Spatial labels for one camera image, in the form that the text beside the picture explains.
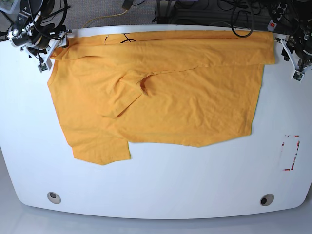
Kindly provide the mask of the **orange yellow T-shirt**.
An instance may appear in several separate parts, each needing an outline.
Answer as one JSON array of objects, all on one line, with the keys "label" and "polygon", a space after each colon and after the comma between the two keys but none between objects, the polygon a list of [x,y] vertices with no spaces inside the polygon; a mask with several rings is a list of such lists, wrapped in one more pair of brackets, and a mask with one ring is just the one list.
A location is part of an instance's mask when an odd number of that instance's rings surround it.
[{"label": "orange yellow T-shirt", "polygon": [[162,31],[71,38],[48,88],[76,159],[130,158],[129,143],[203,147],[248,136],[270,32]]}]

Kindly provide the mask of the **white power strip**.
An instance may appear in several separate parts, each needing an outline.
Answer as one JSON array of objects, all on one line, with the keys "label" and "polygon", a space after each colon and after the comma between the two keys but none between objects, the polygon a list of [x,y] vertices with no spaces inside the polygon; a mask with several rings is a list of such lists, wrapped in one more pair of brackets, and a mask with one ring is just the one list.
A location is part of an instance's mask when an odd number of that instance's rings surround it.
[{"label": "white power strip", "polygon": [[271,3],[267,6],[271,20],[267,26],[268,31],[273,32],[280,23],[282,16],[287,12],[288,4],[285,0],[278,0],[277,3]]}]

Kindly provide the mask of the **red tape rectangle marking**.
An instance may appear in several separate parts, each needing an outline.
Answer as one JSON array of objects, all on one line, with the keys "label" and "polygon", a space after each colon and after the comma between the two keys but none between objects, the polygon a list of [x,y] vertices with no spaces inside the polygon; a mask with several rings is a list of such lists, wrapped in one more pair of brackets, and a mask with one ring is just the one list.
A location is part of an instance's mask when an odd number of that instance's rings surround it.
[{"label": "red tape rectangle marking", "polygon": [[285,135],[281,145],[279,167],[282,171],[292,171],[298,155],[300,135]]}]

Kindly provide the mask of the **right table grommet hole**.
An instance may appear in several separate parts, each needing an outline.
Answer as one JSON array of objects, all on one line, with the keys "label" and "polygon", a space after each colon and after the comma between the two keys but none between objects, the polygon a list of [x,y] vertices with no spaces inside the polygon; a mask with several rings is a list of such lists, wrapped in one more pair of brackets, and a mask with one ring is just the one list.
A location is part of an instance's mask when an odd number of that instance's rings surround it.
[{"label": "right table grommet hole", "polygon": [[273,194],[266,194],[260,199],[260,205],[261,206],[269,206],[274,201],[274,195]]}]

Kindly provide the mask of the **table grommet hole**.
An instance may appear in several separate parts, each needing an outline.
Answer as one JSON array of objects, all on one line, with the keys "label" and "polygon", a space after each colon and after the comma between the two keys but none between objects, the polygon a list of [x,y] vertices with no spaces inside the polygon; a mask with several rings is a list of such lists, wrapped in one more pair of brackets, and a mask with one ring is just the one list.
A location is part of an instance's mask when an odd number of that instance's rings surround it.
[{"label": "table grommet hole", "polygon": [[47,194],[47,198],[50,202],[52,202],[53,204],[60,204],[61,203],[61,198],[58,194],[54,193],[54,192],[49,192]]},{"label": "table grommet hole", "polygon": [[274,201],[274,195],[273,194],[266,194],[260,199],[260,205],[261,206],[269,206]]}]

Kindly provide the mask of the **left table grommet hole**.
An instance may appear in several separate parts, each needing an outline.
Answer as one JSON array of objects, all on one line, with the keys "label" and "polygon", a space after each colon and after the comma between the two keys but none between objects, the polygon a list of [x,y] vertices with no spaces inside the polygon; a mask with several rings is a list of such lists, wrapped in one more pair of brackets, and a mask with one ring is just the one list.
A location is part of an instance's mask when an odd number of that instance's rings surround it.
[{"label": "left table grommet hole", "polygon": [[54,192],[49,192],[47,194],[47,198],[50,202],[52,202],[53,204],[60,204],[61,203],[61,198],[58,194],[54,193]]}]

